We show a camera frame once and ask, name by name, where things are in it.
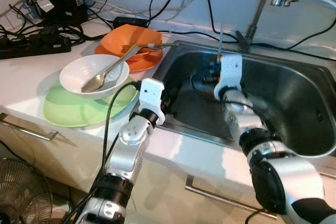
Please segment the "electric fan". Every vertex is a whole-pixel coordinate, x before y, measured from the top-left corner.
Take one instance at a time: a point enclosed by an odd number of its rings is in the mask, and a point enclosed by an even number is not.
[[[48,181],[23,161],[0,158],[0,223],[49,223],[52,195]]]

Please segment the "kitchen counter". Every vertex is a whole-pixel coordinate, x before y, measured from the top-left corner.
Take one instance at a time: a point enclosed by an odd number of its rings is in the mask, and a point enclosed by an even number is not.
[[[218,42],[202,37],[164,35],[164,42],[172,42],[177,39],[218,46]],[[88,141],[92,145],[101,143],[104,123],[81,128],[63,128],[49,124],[43,116],[44,98],[49,88],[58,79],[62,68],[79,57],[93,54],[97,45],[98,42],[88,41],[73,47],[70,53],[1,60],[0,112],[49,129],[62,130],[74,137],[84,136],[83,141]],[[332,61],[298,54],[284,54],[271,49],[253,48],[251,52],[319,64],[328,67],[336,78],[335,62]],[[133,72],[130,76],[135,80],[140,80],[153,76],[156,69],[157,66],[148,71]],[[136,102],[135,99],[125,110],[113,117],[109,131],[110,140],[114,139],[119,129],[128,121],[129,113]],[[226,178],[251,186],[249,167],[242,152],[189,136],[155,129],[145,157],[166,166],[178,167],[195,176],[209,177],[215,180]],[[319,171],[336,175],[336,158],[327,156],[319,158],[319,160],[315,159],[313,163]]]

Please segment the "green plate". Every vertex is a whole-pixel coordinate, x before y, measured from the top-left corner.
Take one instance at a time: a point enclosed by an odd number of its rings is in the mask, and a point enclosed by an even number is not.
[[[133,81],[128,77],[124,83]],[[135,98],[134,87],[126,87],[114,102],[111,117],[118,114]],[[82,98],[64,89],[57,81],[48,91],[43,106],[46,120],[63,127],[83,127],[105,121],[114,94],[103,100]]]

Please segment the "stainless steel sink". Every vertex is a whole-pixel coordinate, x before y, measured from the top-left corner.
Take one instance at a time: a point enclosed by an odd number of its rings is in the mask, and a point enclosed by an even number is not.
[[[154,74],[166,85],[182,85],[172,113],[161,126],[216,144],[239,148],[213,102],[209,81],[217,48],[178,41]],[[191,85],[201,93],[197,94]],[[336,145],[335,82],[327,68],[261,55],[244,54],[243,90],[258,114],[282,141],[302,156],[322,156]]]

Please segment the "metal spoon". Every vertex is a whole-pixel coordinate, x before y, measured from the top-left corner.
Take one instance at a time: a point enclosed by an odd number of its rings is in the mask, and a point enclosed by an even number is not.
[[[99,89],[105,81],[106,75],[115,67],[119,66],[132,56],[134,56],[138,51],[139,47],[137,45],[133,45],[117,62],[113,63],[112,65],[104,68],[103,70],[99,71],[94,77],[88,80],[82,87],[83,93],[90,93],[94,92],[95,90]]]

